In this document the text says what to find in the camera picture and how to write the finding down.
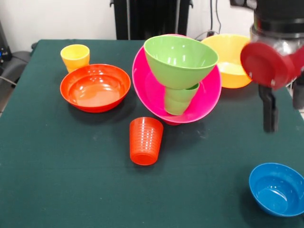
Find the pink bowl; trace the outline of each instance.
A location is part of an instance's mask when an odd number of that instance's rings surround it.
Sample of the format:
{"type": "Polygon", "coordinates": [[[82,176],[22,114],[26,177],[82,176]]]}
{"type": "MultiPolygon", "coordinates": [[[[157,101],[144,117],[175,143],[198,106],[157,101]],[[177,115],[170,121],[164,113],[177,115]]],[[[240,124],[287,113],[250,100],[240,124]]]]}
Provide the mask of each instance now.
{"type": "Polygon", "coordinates": [[[191,123],[205,117],[217,104],[222,88],[219,68],[215,66],[200,82],[199,90],[184,114],[176,116],[168,114],[164,109],[165,87],[151,72],[143,47],[135,56],[132,78],[135,91],[143,105],[170,125],[191,123]]]}

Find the white wall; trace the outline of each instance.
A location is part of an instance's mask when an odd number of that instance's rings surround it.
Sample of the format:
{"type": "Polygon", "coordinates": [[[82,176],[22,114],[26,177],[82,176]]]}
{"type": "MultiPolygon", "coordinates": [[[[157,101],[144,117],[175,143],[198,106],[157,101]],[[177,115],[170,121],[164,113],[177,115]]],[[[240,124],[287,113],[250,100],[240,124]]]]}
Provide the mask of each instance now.
{"type": "Polygon", "coordinates": [[[40,39],[116,39],[109,0],[0,0],[0,20],[12,51],[40,39]]]}
{"type": "MultiPolygon", "coordinates": [[[[213,1],[213,30],[218,31],[219,24],[213,1]]],[[[187,35],[195,38],[210,29],[210,0],[193,0],[194,8],[189,10],[187,35]]],[[[253,24],[253,12],[247,9],[230,7],[229,0],[218,0],[218,17],[222,24],[221,33],[234,33],[249,37],[253,24]]]]}
{"type": "MultiPolygon", "coordinates": [[[[30,50],[40,39],[116,39],[110,0],[0,0],[0,20],[12,51],[30,50]]],[[[218,0],[221,33],[249,35],[253,13],[230,8],[218,0]]],[[[210,27],[209,0],[194,0],[189,11],[188,36],[210,27]]],[[[217,20],[214,14],[214,29],[217,20]]]]}

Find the plastic bowl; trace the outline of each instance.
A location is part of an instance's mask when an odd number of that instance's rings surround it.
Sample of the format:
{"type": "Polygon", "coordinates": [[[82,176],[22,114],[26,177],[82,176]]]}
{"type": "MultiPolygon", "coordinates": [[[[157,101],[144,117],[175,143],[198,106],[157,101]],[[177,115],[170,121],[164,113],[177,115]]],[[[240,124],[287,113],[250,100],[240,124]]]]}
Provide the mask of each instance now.
{"type": "Polygon", "coordinates": [[[102,113],[118,106],[130,87],[131,80],[122,69],[93,64],[65,76],[60,92],[76,108],[89,113],[102,113]]]}
{"type": "Polygon", "coordinates": [[[221,78],[217,66],[200,82],[199,90],[182,115],[170,115],[164,109],[165,87],[153,75],[143,47],[133,62],[132,79],[143,105],[170,125],[186,124],[202,119],[216,106],[221,93],[221,78]]]}
{"type": "Polygon", "coordinates": [[[217,53],[199,41],[161,35],[145,41],[144,50],[157,80],[172,89],[188,89],[199,83],[216,65],[217,53]]]}
{"type": "Polygon", "coordinates": [[[224,88],[241,88],[252,81],[240,60],[241,51],[249,42],[248,37],[231,34],[214,35],[202,40],[203,44],[218,53],[218,67],[224,88]]]}
{"type": "Polygon", "coordinates": [[[250,190],[263,211],[280,217],[304,213],[304,178],[277,163],[255,167],[249,177],[250,190]]]}

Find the blue bowl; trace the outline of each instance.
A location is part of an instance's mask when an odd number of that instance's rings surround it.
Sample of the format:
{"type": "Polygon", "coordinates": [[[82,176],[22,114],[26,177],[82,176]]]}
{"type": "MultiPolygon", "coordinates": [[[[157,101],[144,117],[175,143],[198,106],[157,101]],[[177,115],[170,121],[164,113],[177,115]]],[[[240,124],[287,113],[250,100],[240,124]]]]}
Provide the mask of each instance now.
{"type": "Polygon", "coordinates": [[[263,211],[280,217],[304,213],[304,178],[277,163],[255,167],[249,177],[250,190],[263,211]]]}

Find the green bowl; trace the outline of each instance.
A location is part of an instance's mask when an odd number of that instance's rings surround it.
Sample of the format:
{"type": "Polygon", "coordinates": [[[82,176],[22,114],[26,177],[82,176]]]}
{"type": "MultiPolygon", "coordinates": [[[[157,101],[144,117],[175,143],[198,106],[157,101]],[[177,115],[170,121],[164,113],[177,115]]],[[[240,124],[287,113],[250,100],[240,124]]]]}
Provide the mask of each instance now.
{"type": "Polygon", "coordinates": [[[187,37],[156,36],[146,40],[143,47],[156,79],[173,89],[193,87],[219,59],[212,48],[187,37]]]}

